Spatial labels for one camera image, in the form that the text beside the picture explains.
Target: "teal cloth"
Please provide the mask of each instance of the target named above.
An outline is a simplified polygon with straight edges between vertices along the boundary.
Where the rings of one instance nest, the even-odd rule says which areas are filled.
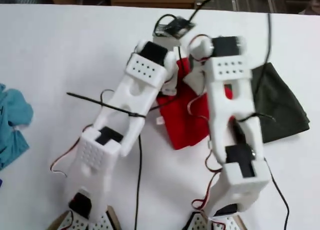
[[[21,132],[13,127],[29,125],[34,114],[20,91],[5,91],[5,88],[5,85],[0,84],[0,170],[29,148]]]

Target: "red wire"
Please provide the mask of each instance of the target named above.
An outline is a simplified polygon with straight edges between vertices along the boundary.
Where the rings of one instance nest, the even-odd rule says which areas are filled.
[[[71,223],[68,226],[61,228],[60,230],[67,230],[69,227],[72,226],[72,223],[74,222],[74,213],[72,211],[70,212],[71,212]]]
[[[82,132],[84,132],[84,131],[85,131],[88,127],[90,127],[90,126],[92,126],[92,124],[86,126],[86,127],[82,130]],[[79,143],[79,141],[80,141],[80,137],[75,141],[75,143],[72,145],[72,147],[69,148],[68,151],[66,151],[64,154],[62,154],[62,155],[59,156],[56,160],[53,161],[53,163],[52,163],[51,166],[50,166],[50,171],[51,171],[51,172],[54,172],[54,173],[59,172],[59,173],[64,174],[65,176],[67,176],[64,172],[53,170],[53,168],[54,168],[54,166],[57,164],[57,162],[61,160],[61,158],[63,158],[64,156],[68,155],[68,154],[77,146],[77,144]]]
[[[210,150],[209,155],[206,157],[206,159],[205,159],[205,161],[204,161],[205,167],[206,167],[210,172],[213,172],[213,173],[221,172],[221,171],[222,171],[222,168],[219,168],[219,169],[211,169],[211,168],[208,166],[208,160],[209,160],[211,154],[212,154],[212,152],[211,152],[211,150]]]
[[[218,173],[219,173],[219,172],[215,172],[214,175],[212,176],[212,178],[211,178],[211,180],[210,180],[210,182],[209,182],[209,184],[208,184],[208,186],[207,186],[207,188],[206,188],[206,193],[205,193],[204,199],[195,199],[195,200],[193,200],[193,201],[191,202],[191,205],[192,205],[192,207],[193,207],[195,210],[202,210],[202,209],[205,207],[205,205],[206,205],[206,203],[207,203],[207,201],[208,201],[208,198],[209,198],[209,196],[210,196],[210,187],[211,187],[212,180],[214,179],[214,177],[215,177]],[[194,203],[195,203],[195,202],[201,202],[201,205],[200,205],[200,206],[194,206]]]

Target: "fabric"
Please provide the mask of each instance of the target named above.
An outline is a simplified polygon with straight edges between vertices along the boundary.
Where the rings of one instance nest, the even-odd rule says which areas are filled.
[[[169,103],[160,108],[160,113],[164,118],[164,124],[168,132],[169,138],[174,149],[182,149],[186,146],[196,145],[209,134],[207,122],[199,117],[191,116],[188,113],[187,105],[197,95],[195,92],[183,82],[183,78],[189,73],[189,61],[187,58],[182,60],[184,71],[181,66],[181,61],[177,61],[179,66],[177,95],[172,103]],[[232,92],[226,88],[226,96],[232,98]],[[162,105],[174,97],[159,96],[157,103]],[[197,99],[191,105],[191,112],[194,115],[201,115],[209,118],[207,95]]]
[[[5,91],[5,88],[5,85],[0,84],[0,170],[29,148],[21,132],[15,130],[15,127],[29,125],[34,113],[20,91]]]
[[[255,92],[263,66],[252,71],[252,92]],[[260,117],[263,142],[275,141],[309,130],[307,114],[290,88],[285,84],[271,63],[261,81],[255,101],[259,113],[272,116]]]

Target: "black component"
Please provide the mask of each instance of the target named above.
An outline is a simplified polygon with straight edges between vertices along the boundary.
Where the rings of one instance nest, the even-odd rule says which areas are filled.
[[[191,23],[182,17],[177,17],[165,26],[163,30],[179,40],[195,26],[194,23]]]
[[[71,202],[69,202],[69,207],[80,216],[89,219],[92,205],[91,200],[85,195],[78,192],[71,200]]]
[[[246,143],[246,135],[244,131],[241,129],[240,124],[238,121],[233,118],[231,121],[231,129],[232,129],[232,134],[235,139],[236,144],[245,144]]]
[[[214,47],[211,57],[238,56],[241,54],[239,39],[236,36],[212,39]]]
[[[234,203],[216,211],[215,216],[230,215],[230,214],[236,213],[237,211],[238,211],[238,205]]]
[[[115,140],[116,142],[121,142],[124,137],[120,133],[107,126],[102,128],[99,132],[101,132],[101,135],[95,141],[101,145],[105,145],[111,139]]]
[[[164,60],[167,53],[168,50],[165,47],[148,41],[139,55],[155,62],[158,65],[165,66]]]
[[[255,172],[251,164],[254,156],[252,155],[251,147],[248,144],[227,146],[225,148],[225,151],[226,162],[237,162],[240,166],[241,173],[244,178],[255,176]]]

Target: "white plastic part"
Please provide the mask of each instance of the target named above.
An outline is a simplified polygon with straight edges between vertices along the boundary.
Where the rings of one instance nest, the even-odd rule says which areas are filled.
[[[196,213],[193,216],[187,230],[212,230],[212,225],[213,230],[223,230],[224,226],[220,223],[225,224],[225,230],[241,230],[233,217],[222,217],[216,221],[219,223],[207,223],[205,218],[200,213]]]
[[[106,213],[103,213],[100,220],[96,223],[89,223],[88,230],[113,230],[112,224]]]
[[[209,200],[204,208],[208,216],[214,216],[221,208],[234,203],[238,206],[238,212],[243,212],[258,199],[271,175],[266,161],[253,160],[251,163],[255,176],[247,178],[243,178],[237,162],[223,165],[218,181],[210,189]]]
[[[196,49],[191,48],[190,51],[196,52],[197,57],[202,59],[207,57],[212,48],[203,43],[196,46]],[[239,123],[246,142],[252,148],[252,154],[255,155],[255,160],[251,162],[255,176],[243,178],[237,162],[226,163],[224,139],[229,119],[232,116],[243,119],[255,112],[251,89],[252,73],[247,67],[245,57],[243,55],[211,57],[205,61],[203,70],[210,113],[211,150],[218,163],[222,165],[219,180],[211,187],[209,199],[204,208],[205,213],[210,217],[230,204],[237,204],[238,211],[248,209],[270,181],[271,174],[264,161],[261,126],[257,117]],[[226,97],[225,84],[231,84],[232,99]]]
[[[255,112],[251,89],[251,71],[244,56],[210,58],[204,64],[205,81],[210,109],[210,131],[212,150],[217,161],[226,162],[224,134],[232,116],[243,119]],[[232,85],[233,99],[225,94],[225,84]],[[257,117],[240,123],[247,143],[252,147],[255,158],[263,160],[263,142],[260,121]]]
[[[211,38],[207,36],[199,36],[189,48],[190,54],[198,60],[211,56],[214,51]]]
[[[121,145],[110,140],[105,145],[96,142],[101,135],[93,127],[80,137],[76,157],[67,173],[65,198],[70,202],[81,192],[91,200],[89,219],[97,222],[108,205],[107,194]]]
[[[57,230],[63,229],[72,225],[68,228],[71,230],[113,230],[113,226],[106,213],[103,213],[101,218],[96,223],[90,223],[87,219],[81,217],[79,214],[73,212],[73,220],[71,212],[69,212],[64,220],[61,222]]]
[[[76,214],[75,212],[73,212],[73,219],[72,219],[71,212],[69,212],[64,218],[64,220],[61,222],[57,230],[64,229],[65,227],[69,226],[71,223],[72,225],[67,229],[86,230],[88,226],[88,220]]]
[[[194,68],[184,77],[183,82],[190,86],[198,96],[206,92],[205,75],[201,68]]]
[[[140,42],[136,52],[141,52],[145,45],[145,41]],[[108,104],[146,116],[168,74],[177,67],[172,52],[167,53],[163,61],[167,69],[133,53]],[[75,160],[67,174],[64,195],[68,203],[78,192],[91,200],[89,221],[97,222],[103,215],[118,156],[130,152],[144,124],[144,117],[128,117],[126,113],[103,107],[93,127],[82,133]],[[121,134],[122,140],[110,139],[105,145],[96,142],[104,127]]]

